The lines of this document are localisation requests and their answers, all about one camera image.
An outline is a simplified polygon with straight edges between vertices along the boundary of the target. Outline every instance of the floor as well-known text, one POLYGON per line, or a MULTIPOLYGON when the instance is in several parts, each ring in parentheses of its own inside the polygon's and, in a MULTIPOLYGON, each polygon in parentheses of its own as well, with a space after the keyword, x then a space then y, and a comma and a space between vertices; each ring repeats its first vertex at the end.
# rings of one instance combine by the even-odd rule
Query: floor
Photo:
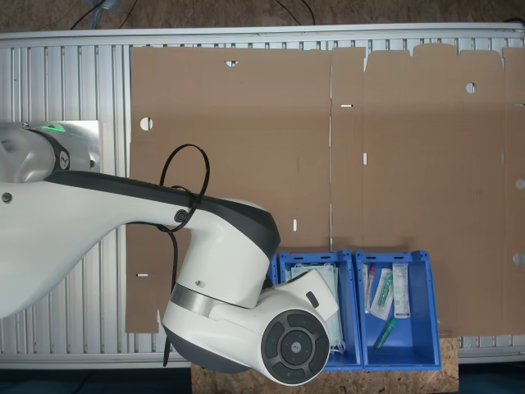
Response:
MULTIPOLYGON (((525 17, 523 0, 305 0, 317 25, 398 22, 500 22, 525 17)), ((0 33, 68 30, 98 0, 0 0, 0 33)), ((99 29, 118 29, 135 0, 105 11, 99 29)), ((302 25, 313 23, 302 0, 280 0, 302 25)), ((89 18, 76 29, 85 29, 89 18)), ((123 29, 297 25, 276 0, 138 0, 123 29)))

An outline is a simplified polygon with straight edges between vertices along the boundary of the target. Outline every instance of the metal plate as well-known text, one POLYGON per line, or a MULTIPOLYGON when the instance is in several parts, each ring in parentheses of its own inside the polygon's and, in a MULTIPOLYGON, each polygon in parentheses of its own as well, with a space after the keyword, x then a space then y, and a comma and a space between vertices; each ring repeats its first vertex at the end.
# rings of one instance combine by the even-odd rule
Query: metal plate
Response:
POLYGON ((51 135, 58 143, 68 147, 72 143, 86 148, 93 161, 91 172, 100 172, 100 148, 97 121, 32 121, 0 123, 2 126, 25 127, 51 135))
MULTIPOLYGON (((79 30, 0 35, 0 121, 98 120, 101 172, 129 176, 130 48, 408 50, 523 48, 520 24, 398 24, 240 29, 79 30)), ((40 302, 0 322, 0 368, 158 368, 164 330, 127 334, 126 229, 95 246, 40 302)), ((459 361, 525 360, 525 336, 459 338, 459 361)), ((189 366, 172 353, 169 366, 189 366)))

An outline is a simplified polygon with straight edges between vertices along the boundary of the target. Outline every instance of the plastic container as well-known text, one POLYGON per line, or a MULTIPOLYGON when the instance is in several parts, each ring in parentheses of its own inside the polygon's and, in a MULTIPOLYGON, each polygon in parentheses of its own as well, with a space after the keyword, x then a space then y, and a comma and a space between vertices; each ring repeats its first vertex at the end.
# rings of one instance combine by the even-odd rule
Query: plastic container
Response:
POLYGON ((268 276, 272 281, 273 286, 279 284, 279 268, 277 267, 277 256, 274 255, 270 265, 268 266, 268 276))
POLYGON ((358 308, 355 296, 354 268, 352 256, 348 250, 329 253, 279 254, 279 283, 285 282, 286 269, 296 264, 333 263, 338 269, 338 293, 343 339, 346 344, 345 353, 331 354, 325 365, 325 371, 345 371, 363 369, 361 345, 358 325, 358 308))
POLYGON ((398 254, 364 253, 358 250, 354 253, 354 263, 358 283, 363 367, 370 371, 441 369, 434 284, 428 253, 424 250, 398 254), (394 306, 392 305, 386 321, 364 313, 361 263, 376 265, 372 295, 376 293, 383 268, 392 268, 392 263, 409 265, 411 317, 397 319, 395 328, 378 351, 374 351, 374 344, 394 315, 394 306))

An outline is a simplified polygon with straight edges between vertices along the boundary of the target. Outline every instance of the sterile packaging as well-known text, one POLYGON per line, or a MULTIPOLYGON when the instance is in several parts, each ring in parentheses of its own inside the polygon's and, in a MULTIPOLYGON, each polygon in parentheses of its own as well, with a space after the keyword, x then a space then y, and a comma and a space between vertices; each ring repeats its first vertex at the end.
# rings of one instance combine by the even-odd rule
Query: sterile packaging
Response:
POLYGON ((370 271, 367 271, 367 285, 364 287, 364 313, 370 313, 370 303, 372 298, 372 285, 374 283, 374 277, 376 276, 376 265, 374 263, 370 264, 370 271))
MULTIPOLYGON (((322 278, 325 280, 328 287, 330 287, 331 294, 336 299, 336 303, 339 306, 339 297, 337 295, 337 282, 339 271, 334 264, 324 264, 324 265, 302 265, 297 264, 291 269, 291 277, 297 277, 301 273, 305 273, 310 269, 316 269, 321 274, 322 278)), ((341 326, 340 319, 340 310, 337 313, 333 314, 326 321, 326 327, 328 328, 328 339, 330 340, 330 352, 345 352, 345 341, 343 340, 343 328, 341 326)))
POLYGON ((381 270, 381 276, 379 277, 379 285, 377 286, 376 294, 374 295, 374 301, 370 308, 370 313, 378 318, 386 320, 393 299, 394 289, 392 270, 389 268, 383 268, 381 270))
POLYGON ((368 266, 365 263, 361 263, 361 273, 363 275, 363 289, 364 289, 364 313, 369 314, 370 308, 368 308, 367 289, 368 289, 368 266))
POLYGON ((393 263, 392 274, 394 276, 394 317, 409 318, 409 265, 393 263))

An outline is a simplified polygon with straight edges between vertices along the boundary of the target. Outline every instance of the circular button panel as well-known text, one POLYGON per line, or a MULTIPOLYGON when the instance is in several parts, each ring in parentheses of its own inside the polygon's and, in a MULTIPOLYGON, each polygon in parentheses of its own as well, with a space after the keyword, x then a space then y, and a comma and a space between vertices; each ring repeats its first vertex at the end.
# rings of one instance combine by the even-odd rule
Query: circular button panel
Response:
POLYGON ((262 361, 271 376, 286 384, 307 382, 325 366, 330 342, 317 317, 292 309, 277 315, 262 335, 262 361))
POLYGON ((281 341, 281 354, 288 364, 304 364, 312 355, 312 341, 306 332, 288 332, 281 341))

